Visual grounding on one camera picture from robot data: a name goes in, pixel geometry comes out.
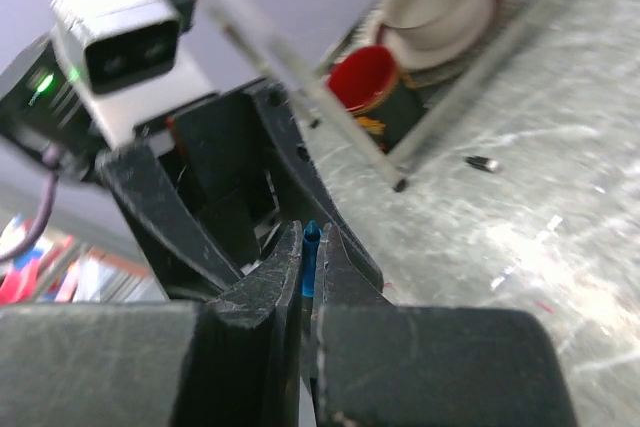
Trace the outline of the red mug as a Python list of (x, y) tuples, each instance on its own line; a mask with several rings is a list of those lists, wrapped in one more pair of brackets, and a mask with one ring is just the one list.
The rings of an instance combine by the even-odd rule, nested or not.
[(398, 88), (401, 69), (384, 46), (356, 50), (333, 67), (326, 85), (354, 116), (377, 109)]

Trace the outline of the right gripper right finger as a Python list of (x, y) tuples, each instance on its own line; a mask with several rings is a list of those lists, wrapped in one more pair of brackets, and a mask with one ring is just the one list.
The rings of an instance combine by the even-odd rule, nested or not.
[(396, 306), (337, 228), (318, 248), (312, 314), (321, 426), (574, 426), (550, 336), (513, 309)]

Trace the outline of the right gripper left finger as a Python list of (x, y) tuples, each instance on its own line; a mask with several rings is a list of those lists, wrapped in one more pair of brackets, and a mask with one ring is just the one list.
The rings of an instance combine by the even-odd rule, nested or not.
[(208, 302), (1, 310), (5, 426), (294, 426), (302, 228)]

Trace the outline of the patterned rim plate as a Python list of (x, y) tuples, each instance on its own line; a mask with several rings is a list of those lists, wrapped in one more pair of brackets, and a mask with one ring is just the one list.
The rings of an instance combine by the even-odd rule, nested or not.
[(524, 0), (493, 0), (493, 10), (481, 25), (466, 37), (432, 51), (422, 51), (400, 38), (383, 25), (380, 7), (372, 10), (356, 31), (354, 45), (383, 45), (407, 71), (417, 87), (442, 83), (464, 72), (495, 40), (500, 31), (514, 19)]

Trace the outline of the black marker blue tip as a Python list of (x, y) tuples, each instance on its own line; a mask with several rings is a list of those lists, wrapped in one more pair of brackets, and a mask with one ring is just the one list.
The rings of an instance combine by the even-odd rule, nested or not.
[(322, 237), (322, 229), (310, 220), (303, 231), (302, 244), (302, 296), (312, 299), (315, 289), (317, 252)]

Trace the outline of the cream deep bowl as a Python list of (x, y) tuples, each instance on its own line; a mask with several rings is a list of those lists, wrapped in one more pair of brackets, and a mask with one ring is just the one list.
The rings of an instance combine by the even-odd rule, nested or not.
[(441, 50), (477, 38), (495, 0), (382, 0), (384, 25), (420, 50)]

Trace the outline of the metal dish rack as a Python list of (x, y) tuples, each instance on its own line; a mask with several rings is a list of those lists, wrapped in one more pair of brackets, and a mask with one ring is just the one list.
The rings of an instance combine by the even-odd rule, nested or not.
[(418, 122), (395, 149), (385, 155), (339, 105), (335, 96), (323, 85), (319, 74), (311, 69), (253, 0), (203, 0), (209, 17), (218, 23), (220, 29), (248, 57), (257, 71), (275, 76), (289, 90), (298, 91), (302, 96), (302, 103), (317, 108), (397, 192), (406, 186), (406, 175), (399, 167), (425, 143), (439, 118), (478, 94), (482, 83), (519, 44), (539, 28), (559, 2), (560, 0), (537, 0), (528, 7), (489, 45), (441, 102)]

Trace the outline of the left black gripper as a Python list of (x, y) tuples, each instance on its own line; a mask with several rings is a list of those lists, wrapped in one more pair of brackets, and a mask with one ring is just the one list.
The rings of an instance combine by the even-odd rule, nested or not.
[(307, 152), (283, 86), (258, 79), (211, 93), (134, 129), (110, 148), (41, 37), (1, 75), (1, 134), (120, 208), (169, 294), (216, 296), (267, 260), (292, 223), (323, 231), (316, 294), (380, 297), (383, 274), (341, 216)]

